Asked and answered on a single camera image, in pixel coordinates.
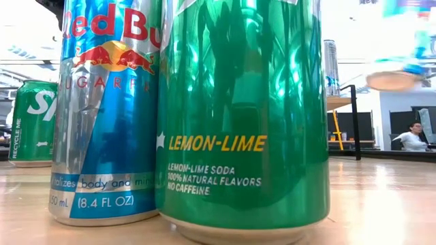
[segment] sugarfree red bull can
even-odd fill
[[[155,211],[159,1],[67,0],[50,213],[77,226]]]
[[[336,44],[333,40],[324,40],[324,73],[326,76],[326,96],[341,96],[339,85],[338,59]]]

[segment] green aluminum can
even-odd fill
[[[57,84],[26,80],[18,89],[9,161],[17,167],[52,164]]]
[[[319,0],[163,3],[157,207],[205,244],[289,244],[330,208]]]

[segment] can bottom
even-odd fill
[[[382,71],[367,76],[367,85],[378,91],[406,91],[417,85],[422,77],[403,71]]]
[[[157,216],[157,210],[148,211],[145,213],[134,214],[129,216],[115,217],[115,218],[61,218],[53,215],[54,219],[64,225],[71,225],[77,227],[103,227],[111,225],[125,225],[142,221],[153,216]]]
[[[49,161],[11,161],[10,163],[14,164],[15,167],[51,167],[52,162]]]
[[[162,214],[166,220],[177,226],[177,231],[186,238],[209,245],[285,245],[299,244],[305,239],[306,231],[319,222],[303,227],[283,229],[223,229],[206,227],[170,218]]]

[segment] person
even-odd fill
[[[419,134],[422,132],[420,122],[413,122],[409,125],[409,132],[402,133],[394,140],[401,139],[403,149],[406,151],[427,151],[427,143],[421,141]]]

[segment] red bull graphic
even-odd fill
[[[148,58],[145,58],[139,52],[130,49],[126,44],[119,41],[108,41],[81,54],[80,48],[77,48],[76,58],[73,60],[74,67],[84,65],[87,61],[91,65],[101,65],[108,71],[123,71],[127,68],[137,69],[142,67],[151,75],[155,75],[151,68],[154,64],[154,55],[151,54]]]
[[[153,55],[150,55],[150,60],[144,58],[142,55],[138,54],[133,50],[124,52],[120,60],[116,63],[117,65],[125,65],[132,69],[137,67],[142,67],[145,71],[148,71],[151,75],[155,75],[155,72],[151,69],[151,65],[154,63]]]
[[[109,52],[101,46],[87,50],[82,54],[79,53],[80,48],[77,48],[76,56],[79,58],[79,61],[74,65],[74,67],[83,65],[86,61],[90,61],[92,65],[112,64]]]

